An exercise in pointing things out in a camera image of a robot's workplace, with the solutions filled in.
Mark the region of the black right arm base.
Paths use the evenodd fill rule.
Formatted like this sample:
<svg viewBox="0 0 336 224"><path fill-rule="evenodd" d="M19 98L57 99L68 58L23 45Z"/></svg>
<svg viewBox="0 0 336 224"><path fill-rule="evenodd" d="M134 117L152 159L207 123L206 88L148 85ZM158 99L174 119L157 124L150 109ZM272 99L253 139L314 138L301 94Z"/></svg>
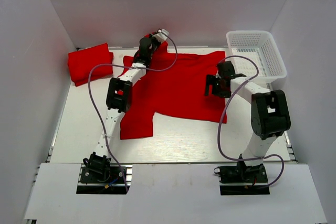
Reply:
<svg viewBox="0 0 336 224"><path fill-rule="evenodd" d="M217 166L213 170L219 177L221 196L269 195L268 177L263 164L246 166Z"/></svg>

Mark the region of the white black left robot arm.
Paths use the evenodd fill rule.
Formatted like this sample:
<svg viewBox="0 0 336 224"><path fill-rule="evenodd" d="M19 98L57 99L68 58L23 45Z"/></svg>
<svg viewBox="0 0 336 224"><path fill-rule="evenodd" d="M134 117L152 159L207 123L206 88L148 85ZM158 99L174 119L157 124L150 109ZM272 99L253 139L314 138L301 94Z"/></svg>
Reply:
<svg viewBox="0 0 336 224"><path fill-rule="evenodd" d="M111 63L102 63L94 66L88 75L88 91L92 105L102 124L102 136L99 143L89 158L83 159L83 163L89 169L93 176L101 182L110 178L111 168L110 162L113 159L117 165L119 161L111 152L110 143L113 139L113 134L116 128L120 126L121 120L126 112L131 108L132 93L135 84L146 75L148 71L161 72L161 69L152 69L150 64L152 62L154 53L158 48L169 39L169 32L165 29L149 34L139 41L139 48L136 51L133 63L131 66L115 65ZM91 92L91 80L96 69L101 67L118 67L125 70L121 76L111 78L109 81L106 107L107 116L103 118L94 102Z"/></svg>

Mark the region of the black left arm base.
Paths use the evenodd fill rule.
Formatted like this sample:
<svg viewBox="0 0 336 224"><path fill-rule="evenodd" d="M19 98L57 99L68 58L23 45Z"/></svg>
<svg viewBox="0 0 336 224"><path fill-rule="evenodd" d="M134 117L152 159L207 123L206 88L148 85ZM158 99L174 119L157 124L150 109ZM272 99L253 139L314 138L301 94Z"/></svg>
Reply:
<svg viewBox="0 0 336 224"><path fill-rule="evenodd" d="M79 195L125 195L132 180L132 166L111 164L111 158L93 152L83 159L76 193Z"/></svg>

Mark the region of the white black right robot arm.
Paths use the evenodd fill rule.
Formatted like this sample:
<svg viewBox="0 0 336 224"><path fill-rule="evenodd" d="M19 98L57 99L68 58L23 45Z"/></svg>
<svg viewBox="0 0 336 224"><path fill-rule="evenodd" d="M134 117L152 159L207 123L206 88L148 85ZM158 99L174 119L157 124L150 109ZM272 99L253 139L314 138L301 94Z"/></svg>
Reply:
<svg viewBox="0 0 336 224"><path fill-rule="evenodd" d="M285 93L282 90L266 89L254 83L253 80L259 75L259 69L253 61L250 63L255 67L256 73L247 77L242 73L236 73L231 61L220 61L217 64L217 74L206 76L204 92L207 96L209 88L212 87L213 95L228 99L219 119L217 147L221 156L227 160L244 163L238 166L237 175L245 182L255 177L255 167L263 164L264 159L273 156L266 155L270 146L291 127ZM237 95L251 106L250 123L253 134L239 158L233 158L223 152L220 142L223 119L232 99Z"/></svg>

